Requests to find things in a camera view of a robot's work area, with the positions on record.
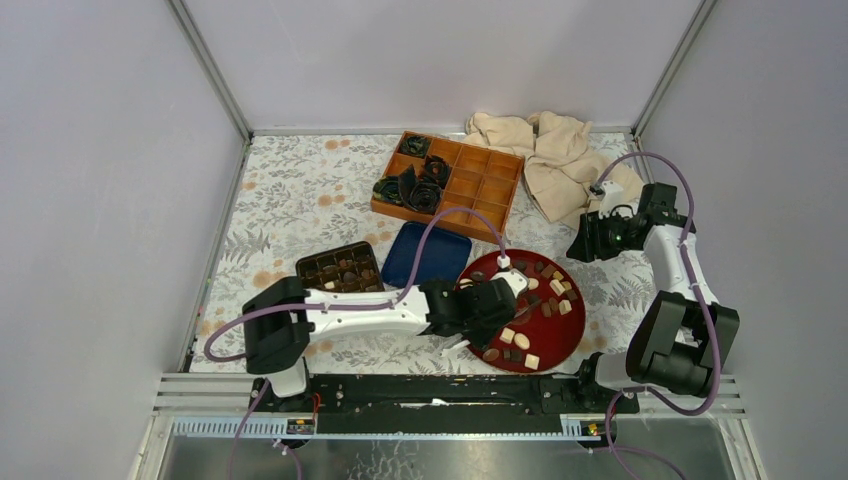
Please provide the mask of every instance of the floral tablecloth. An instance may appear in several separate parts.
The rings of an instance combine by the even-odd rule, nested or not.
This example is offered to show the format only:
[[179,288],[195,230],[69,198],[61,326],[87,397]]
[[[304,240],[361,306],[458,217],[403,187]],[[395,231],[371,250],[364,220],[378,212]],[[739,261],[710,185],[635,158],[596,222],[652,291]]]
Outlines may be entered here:
[[[378,260],[386,258],[403,220],[371,211],[371,187],[380,177],[398,135],[260,136],[253,140],[221,259],[210,279],[208,302],[199,316],[192,372],[244,372],[244,361],[216,364],[203,355],[209,335],[241,313],[242,305],[273,282],[293,275],[304,256],[365,240]],[[616,158],[628,151],[620,133],[590,136],[592,146]],[[508,247],[533,250],[568,271],[586,301],[587,325],[574,355],[556,371],[574,372],[592,352],[623,351],[654,296],[651,269],[641,253],[581,264],[565,257],[576,232],[548,223],[523,186],[506,227]],[[473,240],[471,260],[497,249]],[[339,337],[310,345],[313,373],[470,374],[503,373],[467,350],[443,358],[456,339],[372,334]],[[214,351],[244,351],[241,328],[220,338]]]

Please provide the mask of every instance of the round red tray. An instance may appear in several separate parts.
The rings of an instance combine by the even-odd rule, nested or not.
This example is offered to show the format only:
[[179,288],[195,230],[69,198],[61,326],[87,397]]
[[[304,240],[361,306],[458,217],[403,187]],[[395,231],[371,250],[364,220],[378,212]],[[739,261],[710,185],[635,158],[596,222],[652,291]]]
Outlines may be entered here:
[[[574,279],[572,279],[561,266],[557,265],[550,259],[527,250],[508,249],[506,252],[513,265],[517,262],[525,262],[527,264],[527,268],[523,271],[527,278],[535,278],[539,280],[538,288],[525,292],[521,295],[521,297],[519,297],[517,309],[520,310],[522,307],[527,305],[527,297],[531,294],[538,296],[542,302],[547,302],[550,297],[554,297],[557,302],[566,298],[565,294],[563,294],[562,297],[557,297],[551,289],[550,282],[553,280],[553,277],[545,278],[541,273],[536,272],[534,267],[537,262],[542,262],[545,266],[553,265],[556,267],[556,269],[562,273],[563,277],[565,277],[562,282],[571,282],[574,292],[577,293],[577,299],[571,302],[572,310],[565,315],[561,315],[559,310],[556,310],[552,313],[550,318],[545,318],[545,316],[542,315],[540,304],[539,307],[534,308],[529,314],[525,313],[507,325],[507,327],[514,330],[515,333],[523,333],[527,336],[530,340],[530,348],[528,350],[520,350],[515,343],[504,343],[500,339],[500,331],[498,331],[494,340],[492,340],[489,345],[489,348],[496,348],[500,352],[498,358],[495,360],[483,360],[483,353],[485,350],[478,350],[470,345],[468,348],[474,353],[474,355],[480,358],[480,360],[483,360],[493,367],[506,370],[508,372],[535,373],[550,370],[565,361],[566,358],[574,353],[577,349],[577,345],[580,343],[580,339],[583,338],[583,329],[586,326],[586,307],[583,304],[583,295],[581,295],[580,290],[577,289],[577,284],[574,282]],[[498,255],[500,255],[500,252],[496,251],[478,258],[462,272],[460,280],[464,278],[471,278],[471,272],[475,271],[482,272],[486,275],[486,278],[491,278],[492,275],[498,271]],[[503,350],[505,348],[510,350],[519,350],[522,353],[522,359],[528,353],[536,355],[539,357],[539,368],[537,370],[532,370],[525,367],[524,360],[522,360],[521,363],[505,360],[503,358]]]

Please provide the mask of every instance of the towel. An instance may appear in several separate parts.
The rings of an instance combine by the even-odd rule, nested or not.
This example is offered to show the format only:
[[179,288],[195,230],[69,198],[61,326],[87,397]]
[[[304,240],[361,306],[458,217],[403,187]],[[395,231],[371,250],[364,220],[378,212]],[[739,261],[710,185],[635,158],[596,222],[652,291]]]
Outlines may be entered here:
[[[526,120],[475,113],[465,125],[463,142],[523,156],[524,184],[533,203],[549,222],[576,229],[580,215],[598,209],[589,187],[612,162],[589,146],[591,128],[592,122],[552,112]],[[626,165],[618,164],[607,179],[622,186],[627,202],[642,193],[642,180]]]

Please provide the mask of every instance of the white wall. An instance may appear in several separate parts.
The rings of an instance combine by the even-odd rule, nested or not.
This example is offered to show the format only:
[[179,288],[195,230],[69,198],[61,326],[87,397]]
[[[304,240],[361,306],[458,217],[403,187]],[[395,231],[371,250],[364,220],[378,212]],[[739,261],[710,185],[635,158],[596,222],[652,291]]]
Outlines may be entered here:
[[0,71],[0,478],[124,478],[240,140],[164,1],[4,2]]
[[846,26],[845,0],[719,2],[643,139],[693,184],[772,480],[848,469]]
[[255,128],[635,122],[698,0],[191,0]]

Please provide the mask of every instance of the orange compartment box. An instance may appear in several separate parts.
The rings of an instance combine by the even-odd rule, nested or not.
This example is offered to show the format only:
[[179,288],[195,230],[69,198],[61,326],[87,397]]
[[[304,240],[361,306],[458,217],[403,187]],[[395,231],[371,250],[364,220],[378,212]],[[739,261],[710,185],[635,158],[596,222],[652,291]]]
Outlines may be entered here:
[[[515,198],[515,189],[524,170],[524,158],[430,135],[404,132],[398,147],[389,159],[383,176],[398,175],[410,165],[415,167],[416,174],[421,173],[424,159],[404,155],[399,151],[404,139],[410,135],[429,139],[427,155],[442,157],[451,166],[450,178],[442,192],[442,201],[436,213],[451,207],[467,207],[486,217],[498,233],[503,235],[509,218],[509,210],[512,208],[512,200]],[[421,223],[430,223],[433,219],[433,215],[413,212],[374,198],[371,199],[371,210]],[[486,228],[486,225],[479,218],[467,213],[449,214],[437,225],[467,237],[496,242],[495,236]]]

